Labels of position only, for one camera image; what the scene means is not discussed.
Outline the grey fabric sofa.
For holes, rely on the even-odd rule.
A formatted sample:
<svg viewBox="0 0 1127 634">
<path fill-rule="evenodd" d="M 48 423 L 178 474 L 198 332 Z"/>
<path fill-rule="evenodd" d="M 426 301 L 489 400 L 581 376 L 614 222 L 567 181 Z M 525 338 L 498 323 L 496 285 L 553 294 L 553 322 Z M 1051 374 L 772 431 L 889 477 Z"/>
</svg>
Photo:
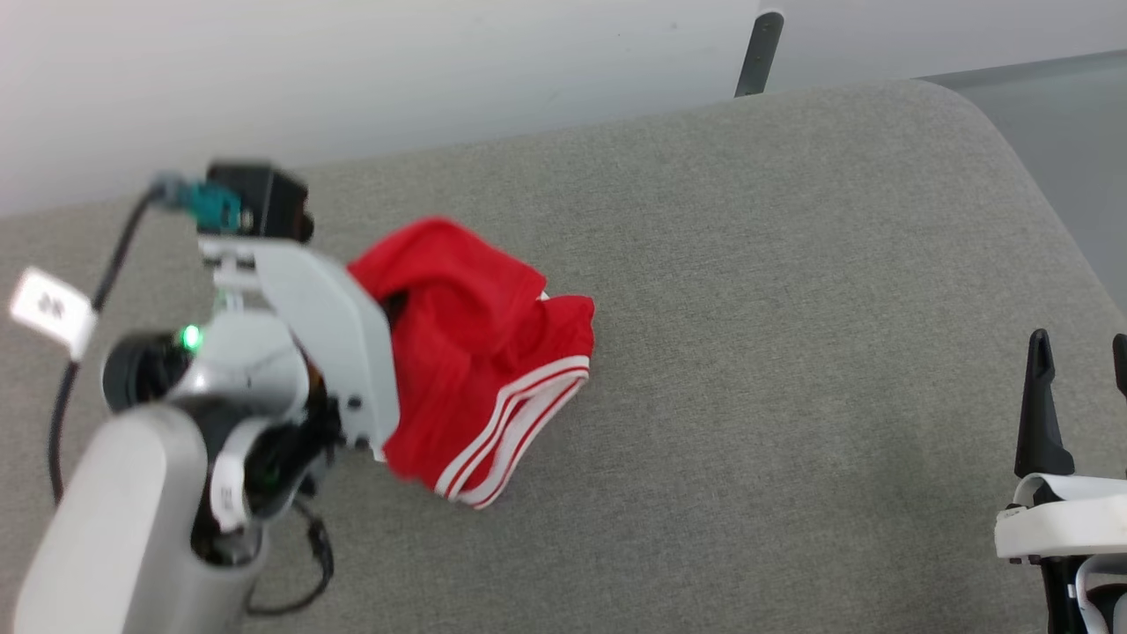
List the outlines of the grey fabric sofa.
<svg viewBox="0 0 1127 634">
<path fill-rule="evenodd" d="M 349 261 L 431 214 L 595 301 L 591 378 L 490 508 L 347 453 L 335 580 L 246 634 L 1045 634 L 997 559 L 1029 337 L 1081 474 L 1127 468 L 1127 316 L 999 130 L 938 84 L 307 168 Z"/>
</svg>

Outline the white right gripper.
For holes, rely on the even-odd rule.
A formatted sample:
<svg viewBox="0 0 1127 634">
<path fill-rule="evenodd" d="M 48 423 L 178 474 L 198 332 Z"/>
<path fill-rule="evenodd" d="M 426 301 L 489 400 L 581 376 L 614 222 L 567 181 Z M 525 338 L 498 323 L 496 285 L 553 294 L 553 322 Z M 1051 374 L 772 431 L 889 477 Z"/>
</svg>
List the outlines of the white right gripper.
<svg viewBox="0 0 1127 634">
<path fill-rule="evenodd" d="M 1112 337 L 1116 389 L 1127 400 L 1127 334 Z M 1127 479 L 1079 476 L 1061 437 L 1056 367 L 1045 328 L 1030 336 L 1012 506 L 999 514 L 999 559 L 1127 555 Z"/>
</svg>

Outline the dark grey pole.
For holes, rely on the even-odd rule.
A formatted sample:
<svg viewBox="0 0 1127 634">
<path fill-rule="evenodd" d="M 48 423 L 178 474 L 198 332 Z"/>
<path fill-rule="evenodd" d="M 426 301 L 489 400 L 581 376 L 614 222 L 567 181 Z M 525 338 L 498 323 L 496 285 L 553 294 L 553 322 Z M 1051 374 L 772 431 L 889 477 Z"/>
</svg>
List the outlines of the dark grey pole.
<svg viewBox="0 0 1127 634">
<path fill-rule="evenodd" d="M 781 12 L 769 11 L 756 18 L 733 93 L 735 98 L 764 93 L 782 32 L 784 15 Z"/>
</svg>

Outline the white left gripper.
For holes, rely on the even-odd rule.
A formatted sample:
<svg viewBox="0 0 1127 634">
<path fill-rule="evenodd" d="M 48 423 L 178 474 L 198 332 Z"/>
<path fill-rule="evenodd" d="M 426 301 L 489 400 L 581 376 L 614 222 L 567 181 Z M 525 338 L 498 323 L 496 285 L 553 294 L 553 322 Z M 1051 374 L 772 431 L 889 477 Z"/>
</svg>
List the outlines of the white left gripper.
<svg viewBox="0 0 1127 634">
<path fill-rule="evenodd" d="M 400 421 L 389 322 L 408 294 L 387 294 L 379 309 L 341 264 L 292 240 L 202 236 L 198 245 L 218 289 L 198 348 L 199 393 L 247 398 L 294 420 L 321 377 L 343 438 L 384 461 Z"/>
</svg>

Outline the red white basketball jersey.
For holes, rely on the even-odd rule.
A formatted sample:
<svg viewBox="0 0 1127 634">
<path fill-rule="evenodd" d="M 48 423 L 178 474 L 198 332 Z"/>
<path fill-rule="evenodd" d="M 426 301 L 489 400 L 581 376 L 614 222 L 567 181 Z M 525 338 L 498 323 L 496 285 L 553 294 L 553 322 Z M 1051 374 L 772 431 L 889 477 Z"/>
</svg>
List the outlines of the red white basketball jersey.
<svg viewBox="0 0 1127 634">
<path fill-rule="evenodd" d="M 487 508 L 588 381 L 594 300 L 549 296 L 542 273 L 445 217 L 383 236 L 347 270 L 380 305 L 408 294 L 390 324 L 400 421 L 387 465 Z"/>
</svg>

